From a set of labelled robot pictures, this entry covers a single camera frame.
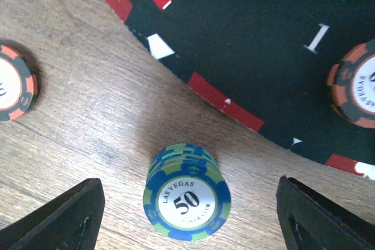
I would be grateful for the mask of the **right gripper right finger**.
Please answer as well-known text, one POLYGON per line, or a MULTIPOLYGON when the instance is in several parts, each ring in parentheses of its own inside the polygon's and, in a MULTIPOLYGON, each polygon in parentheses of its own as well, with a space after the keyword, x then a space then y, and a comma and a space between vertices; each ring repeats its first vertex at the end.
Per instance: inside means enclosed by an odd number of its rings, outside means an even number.
POLYGON ((287 249, 374 249, 373 224, 295 178, 280 178, 276 198, 287 249))

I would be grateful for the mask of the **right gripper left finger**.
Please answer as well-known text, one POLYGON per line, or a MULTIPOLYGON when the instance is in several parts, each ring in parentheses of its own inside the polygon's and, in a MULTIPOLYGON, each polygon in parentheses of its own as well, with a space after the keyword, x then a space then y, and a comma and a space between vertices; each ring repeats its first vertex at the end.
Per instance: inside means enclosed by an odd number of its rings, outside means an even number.
POLYGON ((94 249, 105 206, 98 178, 85 179, 1 230, 1 249, 94 249))

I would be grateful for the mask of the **green blue chip stack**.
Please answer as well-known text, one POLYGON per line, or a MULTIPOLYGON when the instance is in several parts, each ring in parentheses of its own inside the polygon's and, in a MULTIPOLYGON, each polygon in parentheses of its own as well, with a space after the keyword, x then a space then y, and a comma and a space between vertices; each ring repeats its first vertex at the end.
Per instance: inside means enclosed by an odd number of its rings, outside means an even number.
POLYGON ((215 158, 200 146, 176 143, 150 165, 144 211, 160 233, 178 240, 206 238, 226 222, 230 190, 215 158))

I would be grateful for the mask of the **red black chip stack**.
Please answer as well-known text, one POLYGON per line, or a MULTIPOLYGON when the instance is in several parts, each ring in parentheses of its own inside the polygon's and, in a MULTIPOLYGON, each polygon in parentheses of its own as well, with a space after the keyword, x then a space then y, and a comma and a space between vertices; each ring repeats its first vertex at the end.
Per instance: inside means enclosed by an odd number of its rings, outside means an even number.
POLYGON ((1 121, 21 117, 37 94, 37 77, 28 61, 18 50, 1 44, 1 121))

